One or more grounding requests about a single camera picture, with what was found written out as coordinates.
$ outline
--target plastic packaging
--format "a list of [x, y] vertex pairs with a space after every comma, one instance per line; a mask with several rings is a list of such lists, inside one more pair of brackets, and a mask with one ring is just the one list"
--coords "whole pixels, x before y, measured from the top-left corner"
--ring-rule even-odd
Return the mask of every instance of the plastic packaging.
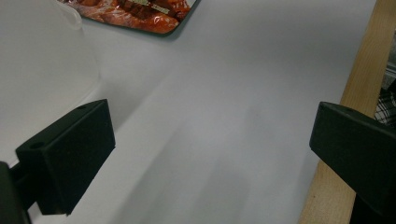
[[78, 104], [98, 80], [81, 17], [55, 0], [0, 1], [0, 160]]
[[82, 16], [158, 34], [173, 31], [195, 0], [59, 0]]

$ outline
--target black object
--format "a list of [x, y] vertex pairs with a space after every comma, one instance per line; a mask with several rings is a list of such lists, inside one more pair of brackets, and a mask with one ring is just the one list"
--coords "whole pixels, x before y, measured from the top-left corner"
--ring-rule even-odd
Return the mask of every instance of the black object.
[[114, 147], [107, 101], [82, 105], [18, 147], [19, 164], [0, 163], [0, 197], [11, 192], [16, 214], [35, 201], [43, 215], [71, 214]]
[[362, 113], [320, 103], [312, 150], [386, 221], [396, 199], [396, 132]]

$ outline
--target red food package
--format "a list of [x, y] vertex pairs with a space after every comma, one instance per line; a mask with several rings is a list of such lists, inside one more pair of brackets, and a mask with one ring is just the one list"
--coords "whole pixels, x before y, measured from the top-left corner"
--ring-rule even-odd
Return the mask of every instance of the red food package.
[[59, 0], [81, 16], [158, 34], [173, 31], [195, 0]]

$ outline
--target screw hole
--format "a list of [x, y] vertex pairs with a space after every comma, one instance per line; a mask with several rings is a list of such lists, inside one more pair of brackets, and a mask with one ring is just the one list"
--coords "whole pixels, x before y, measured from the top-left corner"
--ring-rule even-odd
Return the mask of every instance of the screw hole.
[[40, 147], [43, 147], [43, 146], [44, 146], [43, 142], [37, 142], [37, 143], [34, 143], [34, 144], [30, 145], [30, 148], [31, 149], [36, 149], [36, 148], [40, 148]]

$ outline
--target wooden edge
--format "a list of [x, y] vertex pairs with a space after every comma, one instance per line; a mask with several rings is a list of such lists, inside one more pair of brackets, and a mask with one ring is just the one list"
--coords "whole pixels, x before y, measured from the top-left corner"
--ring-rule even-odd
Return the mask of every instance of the wooden edge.
[[[396, 1], [377, 0], [341, 105], [373, 117], [396, 28]], [[300, 224], [349, 223], [355, 192], [323, 161], [308, 191]]]

